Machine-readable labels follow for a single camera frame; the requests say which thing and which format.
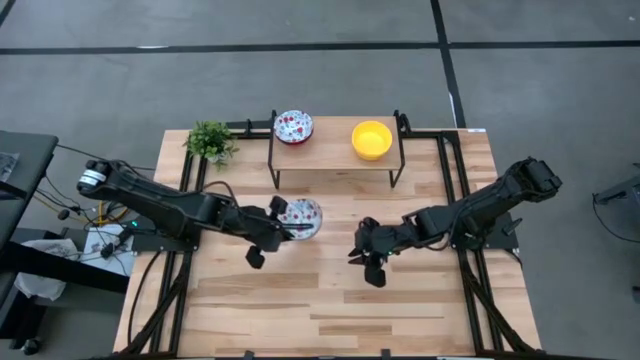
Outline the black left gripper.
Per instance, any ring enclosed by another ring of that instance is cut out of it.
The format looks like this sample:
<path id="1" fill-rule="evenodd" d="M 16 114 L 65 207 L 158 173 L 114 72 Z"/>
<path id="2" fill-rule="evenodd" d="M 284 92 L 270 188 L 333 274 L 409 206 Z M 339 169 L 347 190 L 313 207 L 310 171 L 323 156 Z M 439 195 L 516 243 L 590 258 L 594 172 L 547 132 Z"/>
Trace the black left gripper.
<path id="1" fill-rule="evenodd" d="M 224 214 L 224 232 L 242 237 L 251 243 L 245 258 L 254 269 L 261 269 L 265 262 L 262 252 L 277 252 L 282 242 L 295 239 L 287 230 L 305 231 L 313 229 L 313 223 L 282 223 L 288 202 L 274 196 L 269 204 L 270 212 L 256 206 L 231 206 Z"/>

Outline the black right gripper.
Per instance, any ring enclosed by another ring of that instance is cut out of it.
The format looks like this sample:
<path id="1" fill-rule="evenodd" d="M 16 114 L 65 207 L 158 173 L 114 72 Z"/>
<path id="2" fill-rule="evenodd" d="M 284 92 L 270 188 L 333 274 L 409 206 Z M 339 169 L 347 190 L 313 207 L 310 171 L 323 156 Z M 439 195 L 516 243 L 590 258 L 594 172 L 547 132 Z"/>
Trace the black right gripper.
<path id="1" fill-rule="evenodd" d="M 425 230 L 405 219 L 399 225 L 381 225 L 371 217 L 360 221 L 357 228 L 357 248 L 348 256 L 357 256 L 348 261 L 352 265 L 364 266 L 365 281 L 378 288 L 386 285 L 386 273 L 383 265 L 391 255 L 399 255 L 402 251 L 418 247 L 425 239 Z"/>

